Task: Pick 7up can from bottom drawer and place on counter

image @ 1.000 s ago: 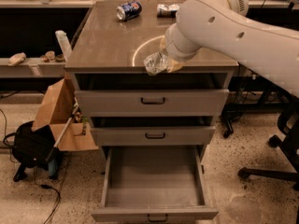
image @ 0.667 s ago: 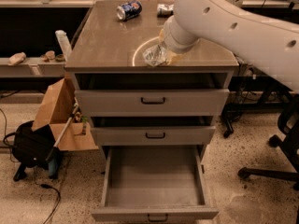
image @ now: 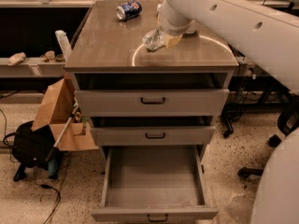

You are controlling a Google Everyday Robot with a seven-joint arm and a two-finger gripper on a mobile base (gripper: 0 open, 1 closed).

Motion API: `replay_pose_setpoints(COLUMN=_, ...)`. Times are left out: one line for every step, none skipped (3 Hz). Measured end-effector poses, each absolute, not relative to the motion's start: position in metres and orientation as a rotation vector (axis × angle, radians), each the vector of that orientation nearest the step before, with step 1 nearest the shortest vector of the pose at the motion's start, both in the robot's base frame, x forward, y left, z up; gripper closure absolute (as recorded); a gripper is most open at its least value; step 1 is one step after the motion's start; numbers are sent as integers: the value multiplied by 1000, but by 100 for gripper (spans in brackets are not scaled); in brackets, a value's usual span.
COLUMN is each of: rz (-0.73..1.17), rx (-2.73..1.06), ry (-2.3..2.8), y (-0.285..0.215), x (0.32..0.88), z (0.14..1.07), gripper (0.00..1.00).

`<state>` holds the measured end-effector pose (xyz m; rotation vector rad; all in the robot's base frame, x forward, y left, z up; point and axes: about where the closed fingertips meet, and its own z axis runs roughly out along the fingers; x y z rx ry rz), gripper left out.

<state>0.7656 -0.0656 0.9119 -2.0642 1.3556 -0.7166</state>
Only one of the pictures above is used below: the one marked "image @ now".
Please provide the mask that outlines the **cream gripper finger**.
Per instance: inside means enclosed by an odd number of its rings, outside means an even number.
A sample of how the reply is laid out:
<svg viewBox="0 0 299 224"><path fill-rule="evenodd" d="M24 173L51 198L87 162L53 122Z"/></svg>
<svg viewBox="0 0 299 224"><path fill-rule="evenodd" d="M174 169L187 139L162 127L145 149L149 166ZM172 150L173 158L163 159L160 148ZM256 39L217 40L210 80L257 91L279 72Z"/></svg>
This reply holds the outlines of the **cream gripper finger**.
<svg viewBox="0 0 299 224"><path fill-rule="evenodd" d="M179 43L179 41L181 40L182 35L178 35L178 36L172 36L169 34L165 34L164 35L164 46L169 49L174 47L176 44Z"/></svg>

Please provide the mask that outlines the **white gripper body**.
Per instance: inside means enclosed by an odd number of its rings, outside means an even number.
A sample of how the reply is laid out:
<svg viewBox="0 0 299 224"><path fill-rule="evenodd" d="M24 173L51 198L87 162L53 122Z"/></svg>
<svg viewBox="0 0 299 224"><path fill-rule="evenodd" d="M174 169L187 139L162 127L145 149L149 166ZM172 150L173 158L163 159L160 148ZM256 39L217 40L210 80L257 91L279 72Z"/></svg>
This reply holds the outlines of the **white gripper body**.
<svg viewBox="0 0 299 224"><path fill-rule="evenodd" d="M191 20L177 15L177 16L158 16L158 27L171 36L183 35L190 27Z"/></svg>

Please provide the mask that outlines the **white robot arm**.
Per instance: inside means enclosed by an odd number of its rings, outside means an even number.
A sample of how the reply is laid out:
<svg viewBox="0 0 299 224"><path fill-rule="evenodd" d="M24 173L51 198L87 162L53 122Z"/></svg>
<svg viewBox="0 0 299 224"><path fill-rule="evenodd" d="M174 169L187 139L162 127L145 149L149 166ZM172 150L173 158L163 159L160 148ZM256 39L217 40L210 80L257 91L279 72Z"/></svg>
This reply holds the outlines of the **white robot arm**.
<svg viewBox="0 0 299 224"><path fill-rule="evenodd" d="M298 18L247 0L165 0L164 30L198 21L290 91L299 91ZM275 148L263 170L250 224L299 224L299 129Z"/></svg>

